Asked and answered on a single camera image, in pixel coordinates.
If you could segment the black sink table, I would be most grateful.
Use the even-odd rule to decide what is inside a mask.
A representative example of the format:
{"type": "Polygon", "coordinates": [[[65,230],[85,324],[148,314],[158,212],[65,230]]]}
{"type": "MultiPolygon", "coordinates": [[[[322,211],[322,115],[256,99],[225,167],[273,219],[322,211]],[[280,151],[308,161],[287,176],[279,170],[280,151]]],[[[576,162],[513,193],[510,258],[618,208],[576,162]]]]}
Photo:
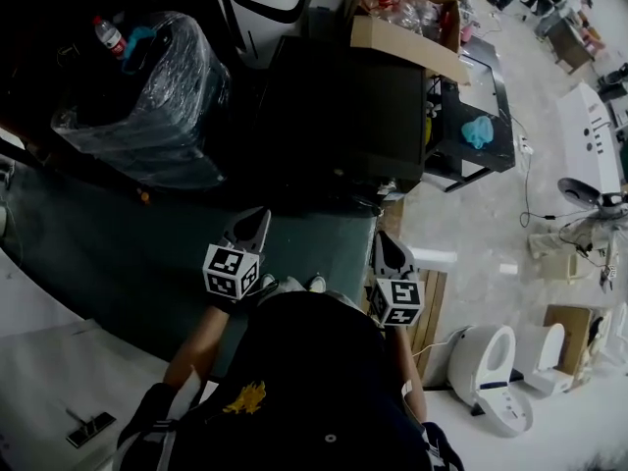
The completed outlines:
{"type": "Polygon", "coordinates": [[[498,115],[463,104],[459,99],[459,84],[448,78],[435,78],[428,89],[428,99],[441,107],[433,122],[431,139],[426,148],[424,174],[448,180],[444,192],[463,188],[492,173],[503,173],[515,165],[513,127],[501,65],[495,47],[473,36],[462,47],[469,56],[493,71],[498,115]],[[494,141],[481,150],[466,142],[461,127],[480,116],[492,119],[494,141]]]}

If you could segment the white sink basin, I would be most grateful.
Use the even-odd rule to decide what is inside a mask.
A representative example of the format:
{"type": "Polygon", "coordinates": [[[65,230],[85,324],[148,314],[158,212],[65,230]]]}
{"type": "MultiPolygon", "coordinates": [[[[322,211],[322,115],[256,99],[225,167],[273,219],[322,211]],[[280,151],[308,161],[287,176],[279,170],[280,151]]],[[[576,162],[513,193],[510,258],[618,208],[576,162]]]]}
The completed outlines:
{"type": "Polygon", "coordinates": [[[460,102],[491,116],[498,115],[497,92],[493,71],[462,50],[460,61],[465,65],[469,84],[458,86],[460,102]]]}

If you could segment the open cardboard box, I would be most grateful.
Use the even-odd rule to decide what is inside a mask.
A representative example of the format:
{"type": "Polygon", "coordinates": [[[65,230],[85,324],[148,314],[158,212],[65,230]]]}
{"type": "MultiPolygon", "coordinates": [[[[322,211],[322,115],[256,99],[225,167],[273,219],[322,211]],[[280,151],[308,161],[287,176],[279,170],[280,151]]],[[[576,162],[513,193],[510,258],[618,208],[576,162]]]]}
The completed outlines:
{"type": "Polygon", "coordinates": [[[423,67],[427,75],[443,76],[462,85],[470,83],[467,68],[459,59],[460,16],[458,0],[429,0],[441,4],[445,25],[441,38],[434,41],[402,26],[368,15],[367,7],[357,1],[350,45],[377,50],[423,67]]]}

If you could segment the person's right forearm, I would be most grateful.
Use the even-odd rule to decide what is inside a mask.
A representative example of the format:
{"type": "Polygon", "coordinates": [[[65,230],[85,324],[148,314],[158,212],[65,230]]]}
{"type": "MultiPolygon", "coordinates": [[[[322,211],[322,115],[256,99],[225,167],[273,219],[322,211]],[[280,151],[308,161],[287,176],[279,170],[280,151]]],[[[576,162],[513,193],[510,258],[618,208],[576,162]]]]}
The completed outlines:
{"type": "Polygon", "coordinates": [[[385,337],[396,389],[401,392],[408,412],[423,424],[428,420],[426,398],[407,330],[405,327],[386,327],[385,337]]]}

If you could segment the water bottle red label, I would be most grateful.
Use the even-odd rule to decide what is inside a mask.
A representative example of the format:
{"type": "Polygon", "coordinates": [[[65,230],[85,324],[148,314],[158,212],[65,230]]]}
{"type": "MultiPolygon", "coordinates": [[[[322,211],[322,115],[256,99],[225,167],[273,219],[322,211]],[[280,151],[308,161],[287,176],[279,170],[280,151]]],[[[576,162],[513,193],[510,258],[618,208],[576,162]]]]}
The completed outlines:
{"type": "Polygon", "coordinates": [[[127,49],[127,41],[121,32],[111,22],[100,16],[95,16],[92,23],[98,40],[117,60],[122,61],[127,49]]]}

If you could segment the wooden slatted board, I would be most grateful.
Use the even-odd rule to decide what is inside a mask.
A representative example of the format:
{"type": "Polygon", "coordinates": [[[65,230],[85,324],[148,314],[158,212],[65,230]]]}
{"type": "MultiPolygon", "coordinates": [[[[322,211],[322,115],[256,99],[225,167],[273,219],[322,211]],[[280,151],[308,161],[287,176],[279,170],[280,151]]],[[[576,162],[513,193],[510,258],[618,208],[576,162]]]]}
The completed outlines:
{"type": "Polygon", "coordinates": [[[423,270],[419,282],[424,288],[424,309],[417,322],[407,328],[413,361],[423,379],[428,368],[431,350],[436,347],[436,332],[445,296],[447,273],[423,270]]]}

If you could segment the grey metal box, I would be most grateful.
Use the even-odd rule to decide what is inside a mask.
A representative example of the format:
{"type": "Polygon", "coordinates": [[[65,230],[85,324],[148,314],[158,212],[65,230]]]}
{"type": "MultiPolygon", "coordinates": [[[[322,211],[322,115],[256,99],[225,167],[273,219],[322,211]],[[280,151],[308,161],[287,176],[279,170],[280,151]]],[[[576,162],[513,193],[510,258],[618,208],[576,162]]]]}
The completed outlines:
{"type": "Polygon", "coordinates": [[[307,13],[309,36],[332,41],[340,35],[345,0],[310,0],[307,13]]]}

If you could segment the white panel with black knobs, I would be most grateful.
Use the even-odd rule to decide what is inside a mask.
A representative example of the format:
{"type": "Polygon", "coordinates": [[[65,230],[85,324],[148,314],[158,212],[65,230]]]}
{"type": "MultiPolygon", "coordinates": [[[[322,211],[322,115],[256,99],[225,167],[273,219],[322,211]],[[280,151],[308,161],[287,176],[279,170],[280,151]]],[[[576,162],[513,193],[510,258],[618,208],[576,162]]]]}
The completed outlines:
{"type": "Polygon", "coordinates": [[[621,178],[614,130],[598,94],[580,82],[556,101],[567,177],[602,193],[619,192],[621,178]]]}

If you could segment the black washing machine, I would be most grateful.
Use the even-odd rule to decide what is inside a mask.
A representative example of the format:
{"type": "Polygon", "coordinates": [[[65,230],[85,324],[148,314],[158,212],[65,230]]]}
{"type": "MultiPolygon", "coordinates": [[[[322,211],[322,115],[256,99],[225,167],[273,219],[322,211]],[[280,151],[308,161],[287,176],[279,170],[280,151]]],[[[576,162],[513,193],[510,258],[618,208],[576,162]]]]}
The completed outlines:
{"type": "Polygon", "coordinates": [[[249,134],[262,173],[378,201],[421,182],[425,70],[370,48],[285,36],[249,134]]]}

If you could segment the person's left forearm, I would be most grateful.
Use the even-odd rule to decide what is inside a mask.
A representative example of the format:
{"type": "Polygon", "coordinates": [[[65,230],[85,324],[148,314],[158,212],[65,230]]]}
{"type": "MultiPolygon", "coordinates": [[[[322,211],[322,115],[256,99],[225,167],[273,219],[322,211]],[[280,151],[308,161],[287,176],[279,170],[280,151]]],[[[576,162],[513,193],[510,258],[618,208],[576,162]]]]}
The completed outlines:
{"type": "Polygon", "coordinates": [[[202,383],[207,382],[229,320],[228,313],[210,306],[170,362],[163,383],[179,390],[193,372],[202,383]]]}

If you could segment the black metal bracket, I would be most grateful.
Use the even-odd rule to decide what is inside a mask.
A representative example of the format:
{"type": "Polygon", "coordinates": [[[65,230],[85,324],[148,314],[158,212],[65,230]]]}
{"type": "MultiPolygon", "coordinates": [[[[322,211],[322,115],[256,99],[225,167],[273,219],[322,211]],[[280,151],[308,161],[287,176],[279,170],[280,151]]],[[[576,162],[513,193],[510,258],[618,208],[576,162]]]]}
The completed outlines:
{"type": "Polygon", "coordinates": [[[80,448],[90,442],[117,421],[108,412],[101,412],[85,420],[81,419],[69,408],[66,409],[66,414],[78,423],[78,426],[66,435],[66,441],[74,448],[80,448]]]}

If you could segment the clear plastic packaging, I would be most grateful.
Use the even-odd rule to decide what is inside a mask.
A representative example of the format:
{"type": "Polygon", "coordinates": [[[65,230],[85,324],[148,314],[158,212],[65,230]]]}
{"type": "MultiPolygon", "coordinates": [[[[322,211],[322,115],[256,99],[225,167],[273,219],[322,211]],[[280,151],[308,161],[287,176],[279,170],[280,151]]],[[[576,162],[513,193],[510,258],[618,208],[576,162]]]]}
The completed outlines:
{"type": "Polygon", "coordinates": [[[443,38],[445,5],[430,0],[393,0],[392,23],[435,42],[443,38]]]}

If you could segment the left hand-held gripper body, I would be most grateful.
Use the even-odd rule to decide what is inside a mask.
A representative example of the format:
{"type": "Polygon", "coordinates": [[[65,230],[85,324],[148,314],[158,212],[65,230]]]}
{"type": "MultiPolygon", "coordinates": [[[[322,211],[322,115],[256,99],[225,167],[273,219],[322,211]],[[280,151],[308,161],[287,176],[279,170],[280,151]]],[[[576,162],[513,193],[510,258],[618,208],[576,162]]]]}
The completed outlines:
{"type": "Polygon", "coordinates": [[[237,312],[259,280],[260,265],[258,254],[210,244],[202,266],[210,304],[227,314],[237,312]]]}

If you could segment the brown cardboard sheet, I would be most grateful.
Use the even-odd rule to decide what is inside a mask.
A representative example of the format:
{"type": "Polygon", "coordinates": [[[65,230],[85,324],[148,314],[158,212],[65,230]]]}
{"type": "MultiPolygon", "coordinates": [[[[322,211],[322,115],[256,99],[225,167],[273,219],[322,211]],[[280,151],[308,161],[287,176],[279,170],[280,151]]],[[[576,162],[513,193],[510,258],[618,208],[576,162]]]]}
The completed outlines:
{"type": "Polygon", "coordinates": [[[576,376],[579,371],[582,353],[588,345],[593,312],[589,308],[549,305],[546,310],[546,327],[560,324],[564,329],[564,340],[558,356],[556,369],[576,376]]]}

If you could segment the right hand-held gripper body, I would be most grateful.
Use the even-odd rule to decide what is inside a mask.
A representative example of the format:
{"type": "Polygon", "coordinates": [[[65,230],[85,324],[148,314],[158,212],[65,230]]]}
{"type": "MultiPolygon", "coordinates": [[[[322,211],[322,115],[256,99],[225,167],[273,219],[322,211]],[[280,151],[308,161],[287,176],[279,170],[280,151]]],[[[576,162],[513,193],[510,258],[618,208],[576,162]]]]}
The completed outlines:
{"type": "Polygon", "coordinates": [[[368,296],[370,313],[382,327],[411,327],[424,310],[424,289],[417,275],[375,278],[368,296]]]}

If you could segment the black white backpack device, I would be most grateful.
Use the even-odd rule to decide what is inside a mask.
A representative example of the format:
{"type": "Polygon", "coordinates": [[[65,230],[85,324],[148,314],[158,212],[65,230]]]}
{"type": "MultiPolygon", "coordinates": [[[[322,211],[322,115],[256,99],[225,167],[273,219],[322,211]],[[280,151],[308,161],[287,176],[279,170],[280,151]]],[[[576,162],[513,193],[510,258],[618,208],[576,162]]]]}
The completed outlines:
{"type": "Polygon", "coordinates": [[[557,183],[563,197],[582,208],[597,208],[604,214],[619,213],[628,205],[628,192],[602,193],[596,188],[572,178],[562,178],[557,183]]]}

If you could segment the plastic-wrapped black appliance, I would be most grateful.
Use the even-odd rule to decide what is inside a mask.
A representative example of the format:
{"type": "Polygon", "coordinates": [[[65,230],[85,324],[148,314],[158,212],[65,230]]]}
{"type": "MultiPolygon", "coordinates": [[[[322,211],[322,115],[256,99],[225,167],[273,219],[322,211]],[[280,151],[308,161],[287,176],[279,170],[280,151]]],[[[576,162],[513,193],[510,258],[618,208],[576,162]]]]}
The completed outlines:
{"type": "Polygon", "coordinates": [[[150,14],[133,33],[131,57],[111,74],[86,78],[54,113],[51,129],[146,186],[217,186],[224,176],[205,146],[227,113],[227,67],[191,16],[150,14]]]}

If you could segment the person's dark t-shirt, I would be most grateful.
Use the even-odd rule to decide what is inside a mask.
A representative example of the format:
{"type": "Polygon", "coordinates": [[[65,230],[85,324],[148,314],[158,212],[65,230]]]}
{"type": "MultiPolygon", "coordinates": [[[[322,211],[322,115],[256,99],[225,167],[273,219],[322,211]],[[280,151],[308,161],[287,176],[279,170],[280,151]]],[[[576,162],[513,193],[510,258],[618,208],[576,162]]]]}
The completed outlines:
{"type": "Polygon", "coordinates": [[[203,402],[198,379],[149,389],[114,471],[464,471],[444,431],[408,412],[385,334],[331,296],[264,301],[203,402]]]}

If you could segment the dark green floor mat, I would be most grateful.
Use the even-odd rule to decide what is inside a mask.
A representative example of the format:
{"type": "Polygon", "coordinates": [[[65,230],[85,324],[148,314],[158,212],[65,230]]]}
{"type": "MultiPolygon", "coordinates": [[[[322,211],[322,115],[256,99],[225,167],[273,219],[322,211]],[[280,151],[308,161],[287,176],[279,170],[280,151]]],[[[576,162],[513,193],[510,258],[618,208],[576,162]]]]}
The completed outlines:
{"type": "MultiPolygon", "coordinates": [[[[0,185],[8,226],[0,245],[37,284],[82,318],[171,360],[208,306],[201,273],[230,213],[156,192],[142,201],[70,177],[18,166],[0,185]]],[[[369,214],[275,211],[262,269],[323,276],[359,298],[376,220],[369,214]]]]}

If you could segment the white toilet seat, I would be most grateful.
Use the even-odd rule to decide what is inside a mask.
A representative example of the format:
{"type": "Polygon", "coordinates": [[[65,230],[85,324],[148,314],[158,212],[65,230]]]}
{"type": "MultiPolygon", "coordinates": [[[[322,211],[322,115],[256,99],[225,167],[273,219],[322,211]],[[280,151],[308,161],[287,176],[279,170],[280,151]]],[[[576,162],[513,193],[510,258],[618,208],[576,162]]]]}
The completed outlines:
{"type": "Polygon", "coordinates": [[[484,415],[503,437],[518,437],[532,427],[528,398],[510,387],[516,339],[505,325],[472,326],[456,342],[447,380],[474,416],[484,415]]]}

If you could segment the light blue crumpled cloth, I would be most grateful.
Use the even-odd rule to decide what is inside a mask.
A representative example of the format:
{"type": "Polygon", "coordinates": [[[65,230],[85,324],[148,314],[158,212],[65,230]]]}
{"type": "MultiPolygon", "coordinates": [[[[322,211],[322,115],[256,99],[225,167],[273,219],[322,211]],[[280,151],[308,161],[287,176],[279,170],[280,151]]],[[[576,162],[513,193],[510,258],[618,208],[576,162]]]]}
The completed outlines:
{"type": "Polygon", "coordinates": [[[477,150],[492,143],[495,137],[492,119],[488,116],[480,116],[474,121],[465,123],[461,127],[461,133],[466,142],[477,150]]]}

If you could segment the white toilet seat unit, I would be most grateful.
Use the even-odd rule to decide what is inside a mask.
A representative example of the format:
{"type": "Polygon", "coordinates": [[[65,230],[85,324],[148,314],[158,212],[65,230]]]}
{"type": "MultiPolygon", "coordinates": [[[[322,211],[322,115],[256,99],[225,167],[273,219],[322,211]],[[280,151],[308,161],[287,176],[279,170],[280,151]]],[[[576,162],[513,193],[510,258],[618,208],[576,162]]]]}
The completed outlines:
{"type": "Polygon", "coordinates": [[[574,377],[558,369],[564,339],[561,324],[526,325],[517,335],[513,368],[527,385],[545,396],[565,393],[572,387],[574,377]]]}

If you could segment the small wooden cabinet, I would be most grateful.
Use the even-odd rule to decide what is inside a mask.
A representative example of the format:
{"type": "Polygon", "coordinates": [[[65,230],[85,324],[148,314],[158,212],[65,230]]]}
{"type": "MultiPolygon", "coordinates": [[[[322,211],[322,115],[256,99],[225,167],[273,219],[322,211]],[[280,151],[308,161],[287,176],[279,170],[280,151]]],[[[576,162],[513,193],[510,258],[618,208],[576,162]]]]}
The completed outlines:
{"type": "Polygon", "coordinates": [[[595,60],[596,49],[586,28],[561,19],[547,34],[547,40],[556,57],[555,63],[565,63],[569,75],[595,60]]]}

